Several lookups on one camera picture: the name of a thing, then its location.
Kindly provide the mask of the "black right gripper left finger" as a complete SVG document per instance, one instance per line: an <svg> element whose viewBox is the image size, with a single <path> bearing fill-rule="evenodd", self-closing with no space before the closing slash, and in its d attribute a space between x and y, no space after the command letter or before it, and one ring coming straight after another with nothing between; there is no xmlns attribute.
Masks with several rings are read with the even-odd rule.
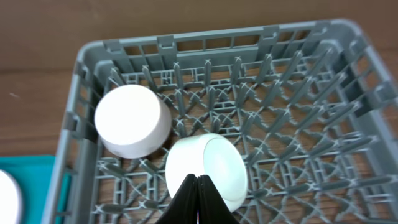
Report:
<svg viewBox="0 0 398 224"><path fill-rule="evenodd" d="M198 207L198 178L188 174L155 224L197 224Z"/></svg>

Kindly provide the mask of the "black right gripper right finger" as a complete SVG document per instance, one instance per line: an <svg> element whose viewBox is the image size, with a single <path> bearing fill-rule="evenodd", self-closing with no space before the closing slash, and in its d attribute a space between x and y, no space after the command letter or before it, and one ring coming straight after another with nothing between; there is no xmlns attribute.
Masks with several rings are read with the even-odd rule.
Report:
<svg viewBox="0 0 398 224"><path fill-rule="evenodd" d="M208 175L198 178L199 224L239 224Z"/></svg>

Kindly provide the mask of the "white bowl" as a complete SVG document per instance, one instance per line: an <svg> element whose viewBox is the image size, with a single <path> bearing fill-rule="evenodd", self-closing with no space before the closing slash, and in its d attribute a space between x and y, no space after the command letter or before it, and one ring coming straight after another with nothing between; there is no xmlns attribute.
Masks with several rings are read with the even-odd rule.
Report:
<svg viewBox="0 0 398 224"><path fill-rule="evenodd" d="M244 161L230 140L208 133L178 140L165 164L167 190L174 198L188 174L208 175L230 212L236 211L248 194Z"/></svg>

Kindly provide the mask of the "bowl with rice and nuts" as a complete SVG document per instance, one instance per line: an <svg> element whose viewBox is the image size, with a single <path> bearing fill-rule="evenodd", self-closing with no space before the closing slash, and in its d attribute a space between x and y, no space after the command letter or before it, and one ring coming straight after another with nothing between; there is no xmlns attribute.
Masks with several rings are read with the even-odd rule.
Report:
<svg viewBox="0 0 398 224"><path fill-rule="evenodd" d="M105 94L95 109L94 122L105 148L127 159L158 150L172 125L168 106L141 85L123 85Z"/></svg>

